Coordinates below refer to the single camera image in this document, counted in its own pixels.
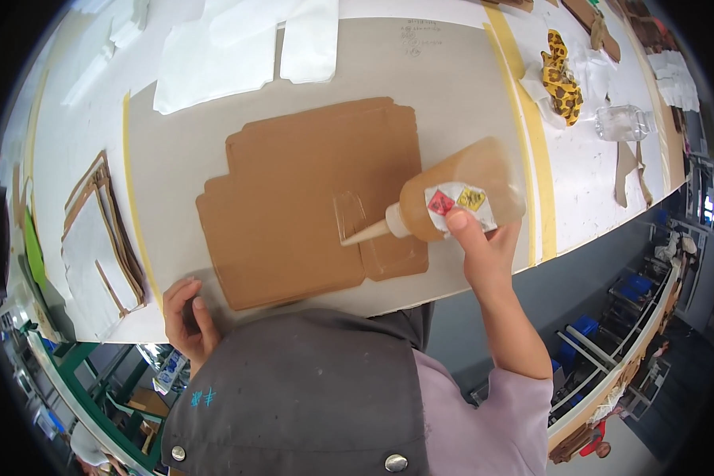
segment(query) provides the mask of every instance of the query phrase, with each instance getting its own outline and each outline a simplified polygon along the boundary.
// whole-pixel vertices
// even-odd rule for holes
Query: red diamond label
[[[434,196],[431,197],[431,201],[428,202],[428,209],[441,216],[447,215],[447,212],[452,210],[453,206],[455,206],[455,201],[444,195],[440,190],[437,190]]]

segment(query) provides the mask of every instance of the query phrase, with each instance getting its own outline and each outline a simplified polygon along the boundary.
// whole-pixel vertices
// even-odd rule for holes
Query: gray floor
[[[549,350],[557,345],[556,330],[582,314],[599,317],[609,286],[642,260],[648,223],[655,212],[651,209],[593,242],[513,277],[518,299]],[[473,292],[437,301],[427,353],[445,365],[464,394],[486,382],[493,364]]]

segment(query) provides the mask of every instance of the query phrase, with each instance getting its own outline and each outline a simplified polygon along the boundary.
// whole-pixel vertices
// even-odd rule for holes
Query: person's left hand
[[[193,315],[196,317],[200,332],[190,334],[182,320],[182,308],[200,289],[201,281],[191,277],[175,282],[163,294],[165,333],[169,343],[190,359],[191,377],[206,363],[222,340],[202,297],[197,296],[193,300]]]

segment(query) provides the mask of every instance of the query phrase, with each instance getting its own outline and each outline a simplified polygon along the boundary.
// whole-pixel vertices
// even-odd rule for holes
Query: gray apron
[[[412,347],[432,305],[310,309],[227,335],[174,405],[163,463],[194,476],[428,474]]]

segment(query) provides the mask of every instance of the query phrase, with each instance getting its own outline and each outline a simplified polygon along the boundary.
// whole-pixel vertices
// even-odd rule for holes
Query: yellow diamond label
[[[457,197],[457,204],[476,212],[485,200],[486,195],[484,195],[484,192],[476,192],[476,190],[471,190],[466,186],[463,193]]]

